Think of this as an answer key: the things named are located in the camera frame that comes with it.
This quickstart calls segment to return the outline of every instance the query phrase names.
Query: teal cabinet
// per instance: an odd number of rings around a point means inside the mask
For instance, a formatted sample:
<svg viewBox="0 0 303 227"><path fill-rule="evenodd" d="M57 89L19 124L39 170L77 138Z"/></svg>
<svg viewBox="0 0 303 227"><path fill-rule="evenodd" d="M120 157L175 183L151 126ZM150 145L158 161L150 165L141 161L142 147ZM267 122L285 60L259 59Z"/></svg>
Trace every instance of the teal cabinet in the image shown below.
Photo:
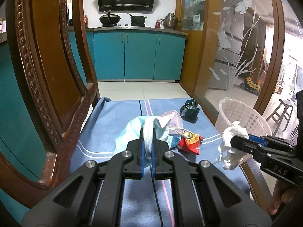
<svg viewBox="0 0 303 227"><path fill-rule="evenodd" d="M91 60L93 61L93 65L94 65L94 32L87 31L86 39L87 39L88 49L91 54Z"/></svg>
<svg viewBox="0 0 303 227"><path fill-rule="evenodd" d="M155 80L180 80L185 38L158 33Z"/></svg>
<svg viewBox="0 0 303 227"><path fill-rule="evenodd" d="M125 32L95 32L94 58L98 80L124 79Z"/></svg>
<svg viewBox="0 0 303 227"><path fill-rule="evenodd" d="M125 79L153 79L157 33L125 32Z"/></svg>
<svg viewBox="0 0 303 227"><path fill-rule="evenodd" d="M72 48L72 53L75 59L75 63L76 66L78 68L79 74L82 78L83 83L86 85L86 77L85 77L85 73L84 73L84 69L80 60L80 55L78 52L78 48L77 48L77 43L76 43L76 37L75 37L75 32L74 31L69 31L69 43L71 45Z"/></svg>
<svg viewBox="0 0 303 227"><path fill-rule="evenodd" d="M7 43L0 45L0 56L0 151L21 174L37 181L46 152L21 96ZM29 209L1 189L0 200L21 224Z"/></svg>
<svg viewBox="0 0 303 227"><path fill-rule="evenodd" d="M87 40L89 52L91 54L91 60L93 61L93 65L94 65L94 32L93 31L87 31L86 32L86 40ZM71 48L72 48L73 56L74 56L79 74L80 74L84 84L86 84L86 77L85 77L84 69L83 69L83 66L82 66L82 63L81 63L81 60L80 60L80 55L79 55L79 52L78 52L76 37L75 37L75 32L74 31L69 31L69 43L70 43Z"/></svg>
<svg viewBox="0 0 303 227"><path fill-rule="evenodd" d="M39 178L46 152L20 93L7 43L0 45L0 56L0 138L11 158Z"/></svg>

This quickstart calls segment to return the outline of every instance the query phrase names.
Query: wooden stool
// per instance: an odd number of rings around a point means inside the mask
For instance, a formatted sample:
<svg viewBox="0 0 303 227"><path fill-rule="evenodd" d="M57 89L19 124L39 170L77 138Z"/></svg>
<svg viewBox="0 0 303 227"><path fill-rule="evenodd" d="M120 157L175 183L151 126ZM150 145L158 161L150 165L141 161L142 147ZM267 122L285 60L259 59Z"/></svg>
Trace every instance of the wooden stool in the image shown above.
<svg viewBox="0 0 303 227"><path fill-rule="evenodd" d="M283 118L285 118L287 120L287 124L284 128L284 130L282 132L284 132L289 124L289 121L290 121L290 118L291 118L291 114L292 114L292 111L294 109L293 107L293 102L292 101L286 101L286 100L279 100L280 101L280 105L275 109L275 111L273 111L273 113L266 119L266 121L269 121L271 118L275 121L275 123L278 125L277 128L275 129L275 132L272 134L273 136L275 136L278 132L278 129L282 123L282 120ZM283 110L283 113L281 115L278 114L278 110L279 108L284 105L284 110ZM291 111L290 111L290 114L287 112L288 108L291 107Z"/></svg>

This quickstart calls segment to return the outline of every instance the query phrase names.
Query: surgical mask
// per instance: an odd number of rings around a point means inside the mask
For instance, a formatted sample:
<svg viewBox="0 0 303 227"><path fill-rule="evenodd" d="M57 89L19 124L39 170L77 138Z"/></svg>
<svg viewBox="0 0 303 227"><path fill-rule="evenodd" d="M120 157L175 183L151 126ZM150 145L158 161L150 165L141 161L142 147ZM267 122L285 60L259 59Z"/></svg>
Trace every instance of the surgical mask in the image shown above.
<svg viewBox="0 0 303 227"><path fill-rule="evenodd" d="M115 149L113 151L113 156L117 153L125 151L127 145L130 141L140 138L140 131L143 127L143 139L145 145L145 167L151 165L151 154L152 154L152 140L153 140L153 130L155 129L156 137L158 140L167 142L169 148L176 146L179 143L180 137L174 137L169 135L169 123L171 119L168 117L159 116L139 116L131 120L126 128L120 133L120 135L115 140ZM183 135L182 132L178 132L182 136L191 136L191 132L183 129L174 127L173 130L185 130L188 133Z"/></svg>

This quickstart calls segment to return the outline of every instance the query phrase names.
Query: glass cabinet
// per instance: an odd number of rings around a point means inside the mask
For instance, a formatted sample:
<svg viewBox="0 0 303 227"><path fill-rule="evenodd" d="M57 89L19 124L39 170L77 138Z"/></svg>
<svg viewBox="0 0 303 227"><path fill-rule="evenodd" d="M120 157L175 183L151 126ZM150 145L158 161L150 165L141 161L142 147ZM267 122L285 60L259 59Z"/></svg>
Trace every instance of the glass cabinet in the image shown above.
<svg viewBox="0 0 303 227"><path fill-rule="evenodd" d="M205 0L182 0L181 30L203 30Z"/></svg>

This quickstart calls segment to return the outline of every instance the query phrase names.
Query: cooking pot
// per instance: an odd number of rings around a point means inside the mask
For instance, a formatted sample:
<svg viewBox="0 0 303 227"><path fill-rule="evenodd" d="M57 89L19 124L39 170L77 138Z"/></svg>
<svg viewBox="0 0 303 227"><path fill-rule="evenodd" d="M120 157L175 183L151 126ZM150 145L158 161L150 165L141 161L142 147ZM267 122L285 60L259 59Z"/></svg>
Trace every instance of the cooking pot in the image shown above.
<svg viewBox="0 0 303 227"><path fill-rule="evenodd" d="M131 23L132 24L144 24L146 16L132 16L130 13L128 13L131 17Z"/></svg>
<svg viewBox="0 0 303 227"><path fill-rule="evenodd" d="M178 18L175 16L165 16L163 21L163 26L168 29L176 29L178 27Z"/></svg>
<svg viewBox="0 0 303 227"><path fill-rule="evenodd" d="M116 14L110 14L108 11L108 14L102 15L100 17L100 22L105 25L112 25L112 24L117 24L120 21L120 16Z"/></svg>

